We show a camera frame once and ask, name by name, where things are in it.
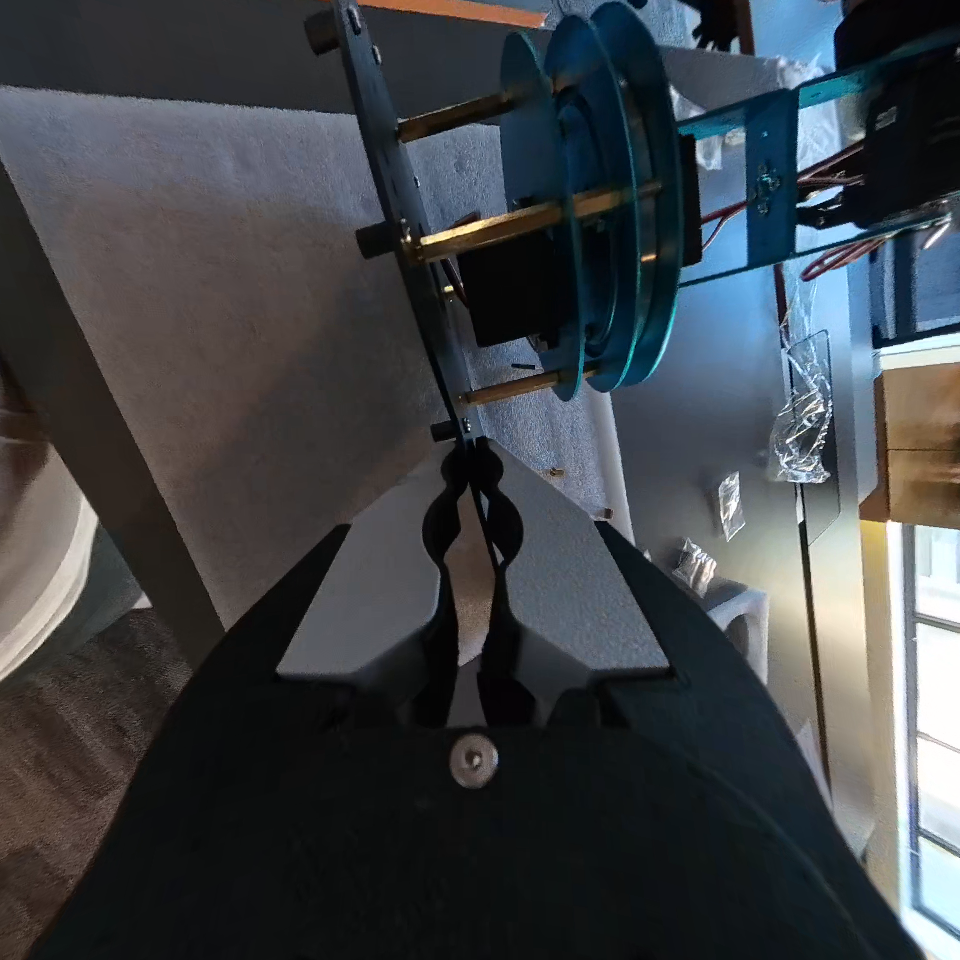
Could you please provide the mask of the small clear plastic bag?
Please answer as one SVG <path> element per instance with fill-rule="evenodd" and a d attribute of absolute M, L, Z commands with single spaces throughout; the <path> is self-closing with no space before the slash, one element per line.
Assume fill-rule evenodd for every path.
<path fill-rule="evenodd" d="M 739 471 L 728 474 L 717 490 L 719 520 L 726 543 L 730 543 L 746 526 Z"/>

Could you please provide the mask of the white foam sheet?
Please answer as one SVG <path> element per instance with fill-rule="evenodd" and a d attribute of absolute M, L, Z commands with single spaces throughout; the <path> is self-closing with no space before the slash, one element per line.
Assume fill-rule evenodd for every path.
<path fill-rule="evenodd" d="M 2 160 L 229 628 L 446 412 L 356 118 L 7 87 Z"/>

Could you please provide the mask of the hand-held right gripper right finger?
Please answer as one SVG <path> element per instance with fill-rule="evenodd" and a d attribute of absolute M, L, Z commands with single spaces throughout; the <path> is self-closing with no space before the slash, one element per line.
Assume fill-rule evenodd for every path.
<path fill-rule="evenodd" d="M 474 494 L 494 570 L 477 673 L 488 726 L 539 726 L 571 690 L 669 675 L 587 512 L 489 438 L 474 446 Z"/>

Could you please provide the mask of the blue toy robot arm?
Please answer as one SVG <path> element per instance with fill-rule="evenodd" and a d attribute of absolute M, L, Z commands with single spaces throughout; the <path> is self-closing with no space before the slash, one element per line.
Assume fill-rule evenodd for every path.
<path fill-rule="evenodd" d="M 797 258 L 799 226 L 855 225 L 824 248 L 838 266 L 958 198 L 958 2 L 899 6 L 844 21 L 844 70 L 682 122 L 625 2 L 563 18 L 545 56 L 509 34 L 496 93 L 404 119 L 358 6 L 304 22 L 340 53 L 382 210 L 357 245 L 395 257 L 449 414 L 434 439 L 464 450 L 474 498 L 469 409 L 649 378 L 705 223 L 747 211 L 731 274 Z"/>

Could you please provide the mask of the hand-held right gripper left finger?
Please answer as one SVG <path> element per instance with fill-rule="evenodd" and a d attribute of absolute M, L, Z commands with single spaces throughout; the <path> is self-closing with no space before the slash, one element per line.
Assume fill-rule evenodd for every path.
<path fill-rule="evenodd" d="M 448 725 L 459 623 L 447 556 L 462 531 L 467 466 L 461 446 L 438 443 L 354 517 L 278 678 L 373 697 L 417 726 Z"/>

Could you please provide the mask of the wooden shelf unit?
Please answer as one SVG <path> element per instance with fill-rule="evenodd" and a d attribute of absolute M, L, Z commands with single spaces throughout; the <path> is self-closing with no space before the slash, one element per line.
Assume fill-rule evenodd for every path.
<path fill-rule="evenodd" d="M 874 381 L 878 480 L 863 522 L 959 529 L 959 364 L 895 367 Z"/>

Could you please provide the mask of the flat clear parts bag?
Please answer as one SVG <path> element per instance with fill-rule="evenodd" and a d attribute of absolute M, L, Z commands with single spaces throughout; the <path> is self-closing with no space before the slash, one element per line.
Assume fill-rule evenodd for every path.
<path fill-rule="evenodd" d="M 692 594 L 706 598 L 716 575 L 717 561 L 690 537 L 684 540 L 672 574 Z"/>

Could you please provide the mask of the crumpled clear plastic bag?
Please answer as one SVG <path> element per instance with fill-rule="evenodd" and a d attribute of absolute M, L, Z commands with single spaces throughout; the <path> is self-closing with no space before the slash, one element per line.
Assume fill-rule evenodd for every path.
<path fill-rule="evenodd" d="M 834 423 L 829 332 L 791 342 L 781 354 L 789 383 L 770 435 L 769 476 L 777 483 L 823 485 L 833 476 L 826 462 Z"/>

